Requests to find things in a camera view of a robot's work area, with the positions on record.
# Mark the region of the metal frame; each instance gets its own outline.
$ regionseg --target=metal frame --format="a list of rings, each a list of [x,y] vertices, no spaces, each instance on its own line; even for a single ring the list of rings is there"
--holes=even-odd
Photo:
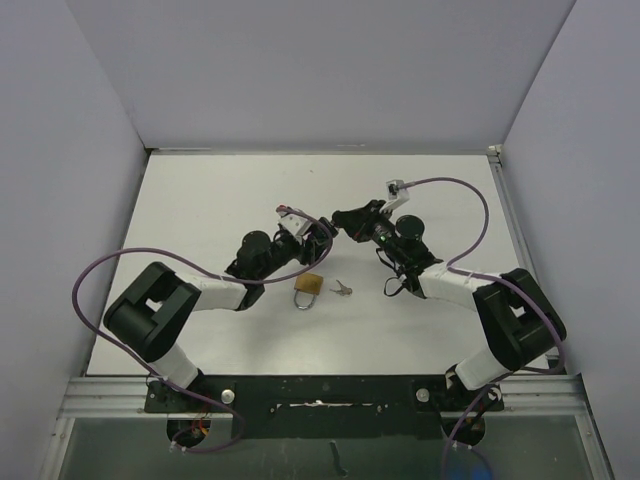
[[[517,220],[513,202],[502,172],[500,157],[502,145],[489,147],[486,151],[502,205],[509,233],[518,262],[534,277],[535,268],[529,249]],[[201,151],[167,151],[164,154],[201,154]],[[317,154],[328,152],[300,152]],[[363,154],[365,152],[330,152],[341,154]],[[487,416],[573,416],[580,432],[582,444],[592,475],[598,480],[611,480],[613,474],[604,453],[591,417],[587,397],[579,376],[569,375],[513,375],[501,382],[505,410],[487,412]],[[62,469],[76,418],[192,418],[191,414],[147,414],[144,403],[147,393],[144,377],[81,377],[69,381],[55,430],[49,444],[41,480],[57,480]],[[457,413],[444,413],[455,417]],[[230,418],[229,414],[212,414],[214,418]]]

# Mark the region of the brass padlock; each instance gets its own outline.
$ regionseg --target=brass padlock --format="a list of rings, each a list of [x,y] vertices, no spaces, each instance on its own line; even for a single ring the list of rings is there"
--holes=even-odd
[[[322,282],[324,279],[320,275],[314,275],[313,273],[303,273],[302,275],[296,278],[296,284],[293,286],[296,293],[293,295],[293,303],[300,310],[309,310],[313,307],[313,304],[316,303],[316,297],[320,294],[320,289],[322,288]],[[311,298],[311,303],[308,305],[300,305],[298,303],[298,294],[308,293],[309,295],[313,295]]]

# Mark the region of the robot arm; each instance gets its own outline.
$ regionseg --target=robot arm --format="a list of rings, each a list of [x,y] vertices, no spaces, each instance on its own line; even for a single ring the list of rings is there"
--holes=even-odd
[[[338,231],[321,218],[335,237]],[[160,262],[150,264],[109,307],[104,325],[161,376],[187,388],[197,367],[176,343],[191,312],[246,310],[264,293],[264,280],[291,260],[315,262],[329,239],[324,231],[294,214],[281,214],[271,240],[261,231],[248,233],[226,273],[247,284],[174,272]]]
[[[337,228],[358,243],[368,241],[384,252],[402,287],[419,298],[436,298],[478,312],[488,346],[454,365],[447,380],[452,394],[477,390],[507,372],[514,372],[553,347],[551,334],[529,306],[498,282],[461,276],[447,269],[422,241],[424,223],[413,215],[394,225],[392,211],[408,200],[401,180],[387,183],[389,201],[372,200],[362,208],[334,212]],[[518,268],[497,275],[524,291],[549,317],[560,338],[566,330],[531,274]]]

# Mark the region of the white table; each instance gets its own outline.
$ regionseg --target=white table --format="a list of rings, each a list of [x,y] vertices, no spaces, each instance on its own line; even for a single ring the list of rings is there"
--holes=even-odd
[[[489,164],[484,156],[435,155],[166,155],[151,156],[125,246],[153,246],[179,253],[219,273],[235,258],[252,230],[276,230],[279,204],[331,218],[371,199],[386,199],[385,182],[453,176],[487,197],[491,222],[484,243],[461,265],[506,272],[517,260]],[[425,243],[439,258],[467,248],[482,225],[477,197],[454,184],[412,189],[411,201],[394,215],[414,214],[426,225]],[[154,260],[123,257],[109,304]],[[299,269],[296,262],[278,276]],[[293,280],[268,285],[244,312],[214,310],[189,318],[179,344],[210,374],[430,374],[443,373],[486,344],[477,315],[407,292],[387,298],[392,276],[375,245],[357,244],[344,232],[315,273],[324,276],[316,305],[292,303]],[[329,291],[335,280],[353,288],[342,298]],[[536,366],[546,366],[544,358]],[[126,354],[98,339],[88,368],[92,375],[143,374]]]

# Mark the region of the white wall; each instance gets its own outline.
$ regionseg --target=white wall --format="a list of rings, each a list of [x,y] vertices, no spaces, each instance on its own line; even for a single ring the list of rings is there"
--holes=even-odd
[[[421,153],[504,140],[573,2],[67,0],[149,147]]]
[[[639,21],[637,1],[578,0],[504,162],[618,480],[640,476]]]
[[[89,345],[72,282],[121,240],[145,153],[63,0],[0,2],[0,66],[0,476],[21,480]]]

